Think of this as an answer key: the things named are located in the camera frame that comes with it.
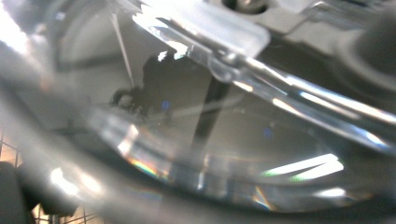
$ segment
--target wire rack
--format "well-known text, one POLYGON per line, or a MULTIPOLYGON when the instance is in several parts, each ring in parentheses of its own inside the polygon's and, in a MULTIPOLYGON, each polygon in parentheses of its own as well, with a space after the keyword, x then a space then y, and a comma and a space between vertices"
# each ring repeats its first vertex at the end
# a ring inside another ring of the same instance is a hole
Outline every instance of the wire rack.
MULTIPOLYGON (((0 131, 0 161, 11 163, 14 167, 23 163, 18 144, 3 131, 0 131)), ((109 224, 84 206, 80 206, 72 217, 46 215, 40 204, 33 209, 32 214, 35 224, 109 224)))

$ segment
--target black object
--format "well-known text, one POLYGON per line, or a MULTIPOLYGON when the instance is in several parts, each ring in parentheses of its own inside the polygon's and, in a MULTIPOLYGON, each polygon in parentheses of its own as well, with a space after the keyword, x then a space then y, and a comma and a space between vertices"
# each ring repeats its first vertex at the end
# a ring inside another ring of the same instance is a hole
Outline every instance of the black object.
POLYGON ((22 198, 21 188, 13 166, 0 162, 0 223, 34 223, 22 198))

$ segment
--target transparent plastic container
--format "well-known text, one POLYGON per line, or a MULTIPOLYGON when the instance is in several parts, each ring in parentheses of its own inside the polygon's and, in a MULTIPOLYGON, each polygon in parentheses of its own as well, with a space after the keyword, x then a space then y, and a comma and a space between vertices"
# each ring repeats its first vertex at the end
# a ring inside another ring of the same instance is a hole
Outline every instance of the transparent plastic container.
POLYGON ((45 38, 21 33, 22 49, 7 45, 24 67, 3 79, 16 92, 8 104, 21 100, 37 118, 14 132, 78 201, 125 216, 147 213, 131 202, 157 204, 125 196, 134 180, 99 168, 76 139, 89 153, 111 147, 165 186, 248 208, 308 212, 392 194, 393 102, 351 91, 328 58, 204 1, 57 3, 45 38))

